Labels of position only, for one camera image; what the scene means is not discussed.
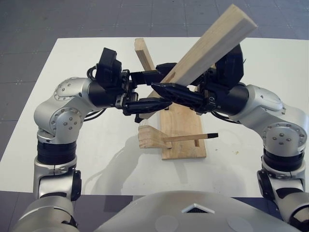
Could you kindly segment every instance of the floor tile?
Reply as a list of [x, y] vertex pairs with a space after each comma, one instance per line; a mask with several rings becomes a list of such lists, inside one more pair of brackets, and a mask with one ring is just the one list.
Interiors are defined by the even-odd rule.
[[238, 7], [242, 5], [246, 5], [247, 2], [245, 0], [215, 0], [217, 5], [231, 5], [234, 4]]
[[0, 121], [0, 160], [11, 138], [16, 123], [17, 121]]
[[164, 6], [183, 6], [184, 0], [154, 0], [153, 1], [154, 6], [161, 5]]
[[0, 191], [0, 231], [7, 232], [16, 205], [18, 192]]
[[30, 63], [21, 76], [22, 82], [37, 81], [50, 52], [35, 52], [31, 54]]
[[153, 25], [150, 29], [153, 37], [186, 37], [187, 28], [184, 25]]
[[39, 52], [50, 52], [58, 38], [75, 38], [80, 28], [47, 28], [42, 31], [42, 41], [37, 47]]
[[122, 6], [151, 6], [152, 0], [123, 0]]
[[[229, 6], [230, 6], [229, 4], [219, 4], [219, 5], [217, 5], [219, 14], [222, 15], [224, 13], [224, 11], [226, 11], [228, 9]], [[250, 8], [247, 5], [238, 5], [238, 7], [244, 13], [246, 13], [250, 18], [252, 18]]]
[[120, 6], [123, 1], [124, 0], [112, 0], [112, 1], [111, 0], [91, 0], [90, 8], [102, 9], [107, 6]]
[[34, 85], [34, 82], [0, 84], [0, 90], [6, 95], [4, 99], [6, 107], [1, 112], [1, 120], [19, 119]]
[[245, 0], [249, 6], [276, 7], [273, 0]]
[[305, 7], [305, 8], [309, 8], [309, 1], [308, 0], [300, 0], [300, 3]]
[[13, 217], [10, 223], [10, 230], [12, 230], [20, 217], [23, 215], [27, 207], [35, 201], [33, 193], [20, 192], [18, 194], [16, 206], [13, 212]]
[[293, 30], [288, 26], [259, 26], [263, 38], [296, 39]]
[[14, 31], [2, 31], [0, 32], [0, 53], [4, 53], [7, 50], [8, 45], [12, 41], [15, 32]]
[[151, 22], [151, 6], [124, 6], [120, 8], [117, 24], [148, 25]]
[[100, 29], [81, 28], [78, 37], [113, 37], [115, 26], [102, 26]]
[[292, 27], [299, 40], [309, 40], [309, 28]]
[[216, 5], [186, 6], [185, 15], [187, 24], [212, 24], [219, 17]]
[[280, 9], [292, 27], [309, 28], [309, 11], [305, 9]]
[[250, 37], [250, 38], [262, 38], [263, 36], [262, 36], [262, 34], [261, 34], [259, 28], [257, 28], [257, 29], [255, 29], [253, 32], [251, 32], [251, 33], [248, 35], [248, 37]]
[[0, 83], [20, 81], [31, 60], [31, 53], [0, 55]]
[[258, 25], [286, 26], [287, 21], [281, 11], [272, 7], [250, 7], [252, 19]]
[[117, 22], [119, 12], [119, 6], [94, 7], [90, 9], [82, 27], [85, 29], [101, 29], [103, 26], [113, 26]]
[[200, 37], [202, 36], [208, 28], [211, 27], [211, 24], [203, 24], [203, 25], [188, 25], [188, 36], [191, 37]]
[[4, 48], [4, 53], [34, 52], [43, 40], [41, 30], [21, 30], [14, 32], [11, 40]]
[[152, 13], [152, 24], [170, 25], [185, 23], [183, 6], [154, 6]]
[[115, 27], [115, 37], [149, 37], [149, 25], [122, 25]]
[[301, 4], [300, 0], [274, 0], [276, 5], [280, 8], [303, 8], [304, 6]]
[[112, 196], [110, 198], [109, 196], [82, 195], [76, 202], [74, 212], [74, 218], [79, 223], [78, 229], [80, 232], [95, 230], [105, 221], [116, 215], [130, 201], [132, 201], [132, 197], [130, 200], [127, 196]]
[[186, 6], [197, 6], [197, 7], [203, 7], [203, 6], [209, 6], [209, 5], [215, 5], [215, 0], [184, 0], [184, 4]]
[[269, 209], [267, 206], [267, 200], [260, 197], [235, 197], [236, 200], [244, 202], [251, 205], [254, 208], [262, 210], [263, 212], [269, 214]]

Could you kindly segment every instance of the white table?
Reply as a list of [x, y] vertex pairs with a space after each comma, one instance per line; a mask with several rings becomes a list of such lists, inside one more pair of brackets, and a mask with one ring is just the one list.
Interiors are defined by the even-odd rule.
[[[177, 62], [198, 38], [146, 38], [155, 64]], [[21, 114], [0, 162], [0, 190], [32, 192], [37, 126], [33, 112], [65, 78], [85, 77], [103, 47], [117, 51], [124, 69], [141, 71], [134, 38], [58, 39]], [[242, 82], [268, 88], [288, 105], [309, 112], [308, 41], [248, 38], [241, 43]], [[149, 87], [139, 87], [147, 97]], [[206, 159], [162, 161], [159, 149], [139, 149], [134, 116], [108, 109], [84, 123], [77, 141], [77, 168], [83, 194], [145, 195], [166, 190], [201, 190], [232, 197], [260, 197], [256, 171], [261, 168], [262, 140], [242, 125], [203, 115], [203, 130], [218, 132], [206, 140]], [[158, 127], [158, 116], [149, 123]], [[309, 163], [309, 154], [305, 156]], [[307, 186], [309, 169], [307, 168]]]

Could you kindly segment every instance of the wooden board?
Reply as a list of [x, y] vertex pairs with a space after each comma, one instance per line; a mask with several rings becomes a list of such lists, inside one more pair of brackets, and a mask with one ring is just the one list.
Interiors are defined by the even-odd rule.
[[[256, 28], [257, 25], [252, 19], [232, 4], [161, 82], [183, 86], [191, 84]], [[159, 95], [152, 91], [149, 97], [159, 97]], [[153, 114], [143, 114], [140, 117], [148, 119]]]
[[[160, 131], [168, 136], [202, 134], [200, 117], [189, 108], [172, 104], [169, 110], [160, 111]], [[205, 158], [204, 141], [196, 146], [194, 140], [172, 142], [172, 149], [162, 149], [162, 159]]]
[[[155, 69], [154, 63], [151, 59], [151, 56], [149, 54], [147, 45], [143, 38], [137, 38], [134, 42], [134, 48], [135, 52], [143, 66], [143, 68], [148, 70]], [[183, 107], [181, 105], [172, 104], [170, 107], [173, 111], [169, 111], [169, 113], [165, 113], [164, 110], [160, 111], [161, 114], [161, 124], [162, 121], [166, 122], [169, 121], [170, 118], [173, 119], [173, 121], [177, 121], [179, 124], [186, 125], [186, 121], [190, 121], [194, 125], [201, 125], [201, 121], [199, 116], [197, 116], [193, 111], [191, 111], [189, 108]], [[190, 127], [186, 128], [187, 133], [183, 134], [181, 131], [179, 133], [176, 132], [177, 128], [174, 127], [174, 124], [165, 125], [166, 131], [174, 131], [173, 134], [169, 134], [169, 136], [175, 135], [188, 135], [188, 134], [194, 134], [194, 131], [191, 131]], [[168, 159], [183, 159], [183, 158], [202, 158], [206, 157], [206, 150], [203, 142], [203, 146], [200, 146], [200, 143], [198, 140], [194, 141], [182, 141], [182, 142], [176, 142], [175, 147], [172, 147], [172, 143], [165, 143], [161, 140], [162, 137], [165, 137], [166, 135], [162, 133], [161, 131], [153, 128], [153, 127], [139, 127], [139, 142], [140, 142], [140, 148], [156, 148], [161, 147], [162, 148], [162, 159], [168, 160]], [[182, 152], [177, 152], [177, 149], [179, 147], [183, 148]]]
[[165, 137], [166, 134], [152, 126], [139, 126], [140, 148], [172, 148], [171, 142], [164, 142]]
[[135, 39], [134, 49], [145, 71], [155, 70], [154, 63], [143, 38]]

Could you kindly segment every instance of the wooden stick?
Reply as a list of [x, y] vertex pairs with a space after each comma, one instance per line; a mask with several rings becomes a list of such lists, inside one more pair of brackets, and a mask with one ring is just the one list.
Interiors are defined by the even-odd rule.
[[211, 139], [218, 137], [218, 133], [211, 134], [194, 134], [194, 135], [184, 135], [184, 136], [173, 136], [163, 138], [164, 142], [177, 142], [186, 140], [199, 140], [199, 139]]
[[155, 70], [155, 66], [149, 54], [145, 40], [143, 38], [135, 39], [134, 48], [145, 71]]
[[[161, 82], [183, 86], [191, 84], [256, 28], [257, 25], [252, 19], [232, 4]], [[149, 97], [159, 95], [153, 91]], [[148, 119], [153, 114], [141, 114], [140, 117]]]

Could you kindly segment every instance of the wooden base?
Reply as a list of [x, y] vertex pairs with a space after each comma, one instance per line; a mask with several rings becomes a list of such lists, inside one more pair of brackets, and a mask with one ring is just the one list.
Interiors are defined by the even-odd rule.
[[[201, 120], [189, 108], [172, 104], [169, 110], [160, 111], [160, 131], [168, 136], [183, 136], [202, 134]], [[163, 160], [205, 158], [204, 141], [198, 146], [194, 140], [172, 142], [171, 149], [162, 149]]]

